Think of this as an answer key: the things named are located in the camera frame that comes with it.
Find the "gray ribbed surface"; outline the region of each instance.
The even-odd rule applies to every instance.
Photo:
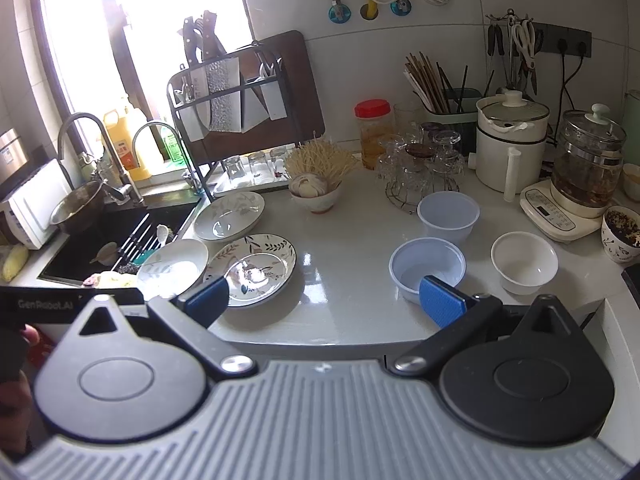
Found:
[[[20,470],[36,480],[614,480],[628,466],[592,439],[551,450],[486,440],[429,384],[377,362],[287,361],[220,384],[162,438],[111,449],[56,438]]]

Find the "faucet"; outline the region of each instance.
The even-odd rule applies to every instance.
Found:
[[[116,152],[113,142],[111,142],[111,138],[107,133],[107,129],[104,127],[104,124],[102,124],[102,121],[93,114],[89,114],[87,112],[77,112],[75,114],[71,114],[68,118],[66,118],[65,122],[62,123],[62,126],[60,126],[60,132],[58,133],[58,160],[60,161],[60,164],[62,164],[62,159],[64,158],[64,137],[65,137],[66,131],[68,130],[69,126],[71,126],[72,123],[74,123],[75,121],[81,118],[91,119],[100,128],[100,133],[102,134],[102,142],[104,143],[107,151],[111,155],[111,160],[116,165],[116,168],[118,168],[118,176],[120,177],[120,180],[124,184],[119,189],[115,189],[111,186],[107,186],[106,187],[107,192],[112,194],[118,200],[123,200],[124,198],[126,198],[127,195],[129,195],[133,199],[134,204],[143,204],[144,199],[142,198],[142,195],[140,194],[136,185],[133,183],[133,180],[129,176],[129,173],[122,165],[122,161],[120,160],[120,157]],[[136,153],[135,150],[133,149],[133,146],[131,147],[131,151],[133,151],[134,154]]]
[[[138,152],[136,151],[136,141],[138,140],[138,136],[142,130],[149,126],[164,126],[165,128],[169,128],[172,134],[175,136],[175,140],[178,142],[178,148],[180,149],[180,153],[182,154],[182,158],[184,159],[184,163],[187,165],[187,171],[182,175],[183,179],[187,181],[191,189],[195,194],[200,194],[202,192],[202,183],[198,179],[198,177],[194,174],[193,169],[191,168],[190,159],[182,145],[182,136],[178,133],[178,131],[168,123],[164,121],[151,120],[148,123],[143,124],[138,128],[136,133],[133,135],[133,139],[131,139],[131,152],[133,153],[133,160],[136,165],[140,165],[140,160],[138,159]]]

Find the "garlic bulb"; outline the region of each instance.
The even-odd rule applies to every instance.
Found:
[[[329,183],[323,176],[303,173],[289,182],[289,190],[302,198],[315,198],[327,194]]]

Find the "plate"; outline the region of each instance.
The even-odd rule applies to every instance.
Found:
[[[148,257],[137,273],[145,301],[170,300],[193,285],[207,268],[209,250],[199,240],[176,240]]]
[[[253,191],[238,191],[206,206],[193,230],[203,240],[231,241],[249,232],[264,211],[264,199]]]
[[[224,276],[229,306],[249,308],[276,294],[296,265],[296,250],[277,235],[251,235],[231,242],[209,263],[204,282]]]

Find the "black sink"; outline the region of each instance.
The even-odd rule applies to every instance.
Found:
[[[82,281],[96,272],[118,269],[139,254],[159,247],[156,237],[158,224],[168,226],[177,234],[196,205],[197,202],[190,202],[158,208],[106,208],[92,227],[69,237],[40,278],[82,285]],[[108,242],[116,242],[119,247],[120,256],[116,263],[109,267],[98,262],[90,264],[98,250]]]

